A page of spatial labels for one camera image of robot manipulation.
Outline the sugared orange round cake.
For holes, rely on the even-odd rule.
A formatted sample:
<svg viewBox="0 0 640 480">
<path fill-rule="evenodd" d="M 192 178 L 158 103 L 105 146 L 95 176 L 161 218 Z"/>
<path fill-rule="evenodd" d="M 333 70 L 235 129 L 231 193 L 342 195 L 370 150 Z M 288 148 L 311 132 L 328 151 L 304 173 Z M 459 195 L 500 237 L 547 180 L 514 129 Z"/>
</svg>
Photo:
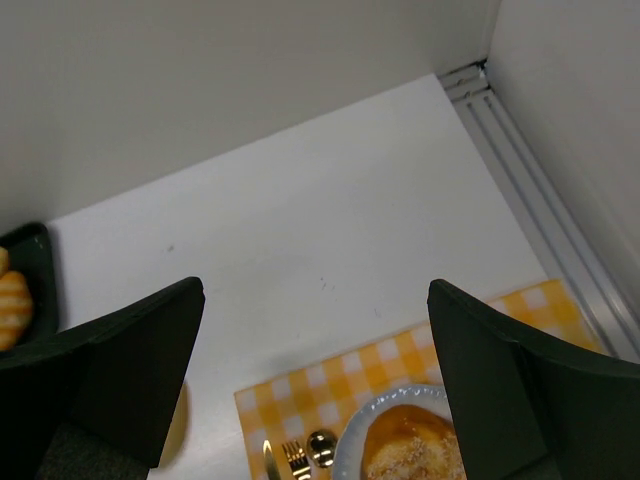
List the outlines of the sugared orange round cake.
<svg viewBox="0 0 640 480">
<path fill-rule="evenodd" d="M 464 479 L 453 424 L 419 406 L 399 405 L 369 426 L 361 460 L 363 479 Z"/>
</svg>

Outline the orange ring donut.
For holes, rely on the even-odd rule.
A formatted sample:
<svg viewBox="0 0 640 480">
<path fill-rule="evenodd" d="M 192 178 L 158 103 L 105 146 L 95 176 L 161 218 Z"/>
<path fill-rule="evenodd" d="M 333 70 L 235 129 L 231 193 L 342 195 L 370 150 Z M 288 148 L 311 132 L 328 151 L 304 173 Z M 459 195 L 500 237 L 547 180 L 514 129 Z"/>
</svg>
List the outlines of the orange ring donut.
<svg viewBox="0 0 640 480">
<path fill-rule="evenodd" d="M 169 468 L 181 454 L 190 424 L 190 399 L 187 382 L 182 384 L 172 421 L 163 447 L 159 469 Z"/>
</svg>

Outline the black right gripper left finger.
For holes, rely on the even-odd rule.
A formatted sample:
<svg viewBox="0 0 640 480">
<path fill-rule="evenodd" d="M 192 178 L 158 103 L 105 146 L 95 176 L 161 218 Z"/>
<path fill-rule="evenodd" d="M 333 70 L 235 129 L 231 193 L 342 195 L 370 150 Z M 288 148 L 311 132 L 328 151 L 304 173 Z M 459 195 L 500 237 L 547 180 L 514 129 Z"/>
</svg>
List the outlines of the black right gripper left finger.
<svg viewBox="0 0 640 480">
<path fill-rule="evenodd" d="M 160 463 L 205 295 L 187 277 L 1 356 L 4 479 L 144 479 Z"/>
</svg>

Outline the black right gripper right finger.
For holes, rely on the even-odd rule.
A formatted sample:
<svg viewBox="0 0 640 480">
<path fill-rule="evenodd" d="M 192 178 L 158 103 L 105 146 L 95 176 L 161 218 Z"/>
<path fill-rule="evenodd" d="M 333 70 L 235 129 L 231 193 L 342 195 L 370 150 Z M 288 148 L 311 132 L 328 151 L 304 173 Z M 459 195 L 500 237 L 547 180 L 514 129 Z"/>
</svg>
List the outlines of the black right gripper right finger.
<svg viewBox="0 0 640 480">
<path fill-rule="evenodd" d="M 639 366 L 519 322 L 445 280 L 428 313 L 470 479 L 636 479 Z"/>
</svg>

